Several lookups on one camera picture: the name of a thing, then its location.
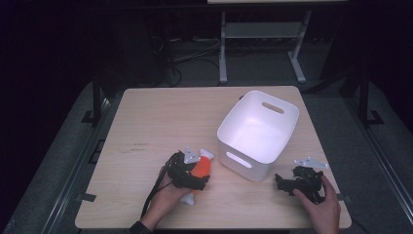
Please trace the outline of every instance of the gray carpet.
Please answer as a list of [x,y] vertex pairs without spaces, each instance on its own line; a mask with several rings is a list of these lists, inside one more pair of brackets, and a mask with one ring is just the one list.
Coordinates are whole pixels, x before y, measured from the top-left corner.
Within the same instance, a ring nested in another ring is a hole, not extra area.
[[[191,52],[193,47],[191,45],[185,51],[185,45],[175,45],[176,56]],[[285,54],[288,49],[288,45],[278,45],[264,52],[252,50],[251,53],[248,48],[248,53],[242,56],[237,56],[238,52],[233,53],[232,57],[227,58],[229,81],[226,86],[294,85],[305,90],[315,85],[328,45],[306,44],[303,47],[300,62],[308,78],[304,85],[295,80]],[[219,80],[217,60],[217,55],[208,55],[178,64],[176,68],[181,72],[182,80],[177,87],[216,86]],[[412,223],[389,186],[363,128],[357,123],[358,119],[348,101],[339,96],[340,85],[337,82],[317,94],[303,95],[303,99],[354,219],[353,225],[341,233],[366,233],[362,227],[370,233],[413,233]],[[79,230],[74,225],[80,207],[78,195],[86,191],[94,171],[94,164],[88,161],[93,155],[94,146],[100,139],[106,138],[121,97],[122,92],[106,105],[103,119],[96,128],[92,128],[92,124],[81,123],[85,112],[93,108],[92,86],[87,86],[79,95],[36,177],[21,199],[10,229],[5,233],[42,233],[42,230],[43,233],[124,233],[124,230]],[[385,122],[385,125],[372,126],[370,131],[390,156],[389,160],[397,174],[412,194],[413,136],[394,114],[384,95],[374,86],[371,86],[370,109],[377,110]],[[74,177],[74,181],[66,184],[70,176]],[[68,185],[71,185],[69,196],[60,196]],[[46,224],[51,223],[48,218],[56,201],[60,201],[62,213],[53,219],[55,225],[48,226]],[[314,232],[293,230],[290,233]]]

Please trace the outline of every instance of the wooden table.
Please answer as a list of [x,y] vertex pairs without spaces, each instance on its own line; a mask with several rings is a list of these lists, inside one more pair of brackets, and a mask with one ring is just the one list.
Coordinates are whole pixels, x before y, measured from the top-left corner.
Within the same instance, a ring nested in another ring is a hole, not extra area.
[[[132,89],[124,93],[76,218],[79,228],[128,228],[139,220],[160,168],[176,151],[190,146],[218,152],[217,129],[248,91],[284,99],[300,110],[296,128],[273,171],[251,182],[212,160],[211,178],[191,207],[179,204],[158,228],[294,229],[311,227],[296,197],[274,189],[274,174],[292,178],[294,159],[327,162],[309,113],[295,87]],[[337,192],[330,169],[323,170]],[[343,202],[340,227],[351,219]]]

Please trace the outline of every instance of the hand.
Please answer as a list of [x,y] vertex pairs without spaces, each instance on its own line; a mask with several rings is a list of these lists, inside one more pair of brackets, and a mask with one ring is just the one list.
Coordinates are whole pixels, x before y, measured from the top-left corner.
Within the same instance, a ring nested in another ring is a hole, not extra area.
[[337,234],[339,232],[341,207],[337,200],[336,191],[327,177],[322,175],[321,181],[325,190],[325,200],[318,205],[312,203],[298,189],[294,189],[293,193],[300,199],[318,234]]
[[192,191],[192,189],[189,188],[175,187],[175,185],[171,183],[168,174],[165,174],[159,185],[159,189],[161,190],[152,198],[148,211],[140,219],[140,222],[151,231],[155,229],[167,213],[173,210],[175,205],[179,203],[179,199]]

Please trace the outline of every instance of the floor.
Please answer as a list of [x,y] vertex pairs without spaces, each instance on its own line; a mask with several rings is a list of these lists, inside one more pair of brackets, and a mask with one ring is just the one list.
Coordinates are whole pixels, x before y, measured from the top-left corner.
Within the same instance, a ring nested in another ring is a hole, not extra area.
[[[177,40],[172,47],[175,58],[183,58],[210,48],[214,42]],[[305,84],[296,81],[287,59],[286,52],[293,44],[294,41],[233,41],[227,58],[227,84],[218,82],[218,54],[211,51],[177,63],[159,87],[291,85],[304,91],[319,83],[329,44],[307,42],[303,46],[299,60],[308,79]],[[405,190],[413,194],[413,136],[374,84],[370,84],[369,110],[376,110],[385,124],[364,128],[355,112],[357,95],[343,98],[339,94],[343,81],[315,94],[303,95],[353,219],[353,225],[341,233],[413,233],[412,220],[380,163],[383,160],[380,155],[386,155]],[[121,98],[122,92],[118,92],[102,105],[102,119],[93,127],[91,123],[82,123],[85,113],[93,109],[92,84],[85,87],[4,233],[125,233],[125,230],[79,230],[74,224],[80,196],[85,193],[94,162],[98,160],[96,150],[103,145]],[[291,230],[290,233],[314,232]]]

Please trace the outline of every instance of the black sleeve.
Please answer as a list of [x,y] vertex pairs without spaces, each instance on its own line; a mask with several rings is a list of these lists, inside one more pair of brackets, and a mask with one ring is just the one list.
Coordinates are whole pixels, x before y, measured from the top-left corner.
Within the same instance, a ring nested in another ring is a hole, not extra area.
[[143,225],[140,221],[136,222],[129,230],[129,234],[152,234],[151,230],[149,230],[145,225]]

